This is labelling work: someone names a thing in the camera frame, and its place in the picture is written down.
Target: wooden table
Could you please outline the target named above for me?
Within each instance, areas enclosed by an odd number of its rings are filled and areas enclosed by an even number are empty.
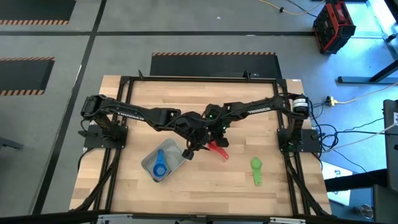
[[[104,76],[99,92],[116,98],[119,79],[120,76]],[[287,80],[287,83],[289,92],[303,92],[300,80]],[[135,81],[131,104],[202,113],[208,103],[248,102],[273,95],[272,85],[266,83]],[[175,139],[184,147],[185,140],[172,132],[156,132],[144,122],[128,119],[127,125],[129,134],[121,153],[113,212],[292,215],[284,159],[277,143],[279,125],[275,111],[231,124],[226,132],[230,143],[227,161],[214,152],[196,152],[192,161],[186,161],[160,184],[144,171],[141,160],[167,138]],[[330,212],[319,162],[309,153],[300,155],[306,186],[323,209]],[[98,149],[83,158],[70,208],[79,206],[97,184],[103,156],[104,149]],[[260,187],[254,185],[250,166],[255,156],[262,161],[263,184]],[[295,190],[302,212],[299,188],[295,186]]]

